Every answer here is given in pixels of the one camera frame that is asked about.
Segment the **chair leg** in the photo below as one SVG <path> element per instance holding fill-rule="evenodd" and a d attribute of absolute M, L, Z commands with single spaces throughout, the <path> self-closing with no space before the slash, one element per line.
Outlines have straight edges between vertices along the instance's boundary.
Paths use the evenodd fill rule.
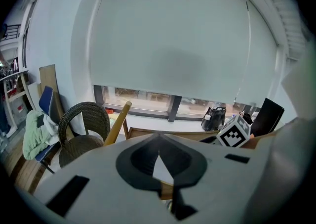
<path fill-rule="evenodd" d="M 52 174 L 55 174 L 55 172 L 48 166 L 45 160 L 41 160 L 40 163 Z"/>

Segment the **window frame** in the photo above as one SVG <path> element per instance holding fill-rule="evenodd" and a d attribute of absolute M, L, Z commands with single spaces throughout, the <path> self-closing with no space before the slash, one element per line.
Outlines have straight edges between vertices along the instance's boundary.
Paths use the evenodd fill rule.
<path fill-rule="evenodd" d="M 103 92 L 103 86 L 94 85 L 94 97 L 96 103 L 100 104 L 102 107 L 106 109 L 111 109 L 114 112 L 121 112 L 123 109 L 123 105 L 109 104 L 106 103 L 106 98 Z M 182 100 L 182 96 L 171 95 L 171 100 L 168 104 L 167 111 L 155 111 L 150 109 L 141 109 L 141 108 L 133 108 L 131 107 L 129 110 L 129 114 L 150 117 L 150 118 L 160 118 L 167 119 L 169 122 L 174 122 L 175 120 L 188 120 L 188 121 L 202 121 L 204 114 L 183 114 L 178 113 L 178 109 Z"/>

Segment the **blue chair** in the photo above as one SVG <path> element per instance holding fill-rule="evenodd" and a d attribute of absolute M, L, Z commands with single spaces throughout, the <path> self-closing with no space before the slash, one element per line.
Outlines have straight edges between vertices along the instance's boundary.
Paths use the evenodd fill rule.
<path fill-rule="evenodd" d="M 48 115 L 51 120 L 55 123 L 59 123 L 59 117 L 58 117 L 58 111 L 57 106 L 55 102 L 55 95 L 53 88 L 49 86 L 45 86 L 45 89 L 39 99 L 39 106 L 43 110 L 43 112 Z M 44 115 L 41 115 L 38 117 L 38 127 L 44 125 Z M 49 164 L 45 161 L 45 157 L 51 152 L 51 150 L 56 145 L 48 146 L 46 149 L 44 149 L 42 152 L 40 152 L 35 159 L 40 162 L 48 171 L 51 173 L 54 173 L 54 171 L 48 166 Z"/>

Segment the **wicker chair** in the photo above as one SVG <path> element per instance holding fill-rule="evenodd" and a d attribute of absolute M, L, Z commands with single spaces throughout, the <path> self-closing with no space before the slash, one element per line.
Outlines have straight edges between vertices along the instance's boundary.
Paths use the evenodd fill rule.
<path fill-rule="evenodd" d="M 82 113 L 87 135 L 80 135 L 67 141 L 66 128 L 69 122 Z M 98 133 L 103 140 L 89 135 L 88 130 Z M 61 118 L 58 125 L 58 136 L 61 143 L 59 165 L 64 167 L 85 152 L 103 146 L 110 132 L 110 119 L 105 110 L 94 102 L 83 102 L 71 107 Z"/>

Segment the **black monitor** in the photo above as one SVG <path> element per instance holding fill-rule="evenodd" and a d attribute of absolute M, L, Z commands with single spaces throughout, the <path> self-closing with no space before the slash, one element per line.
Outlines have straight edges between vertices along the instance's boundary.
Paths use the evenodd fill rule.
<path fill-rule="evenodd" d="M 257 118 L 251 125 L 251 133 L 261 136 L 272 132 L 279 123 L 283 112 L 283 107 L 266 98 Z"/>

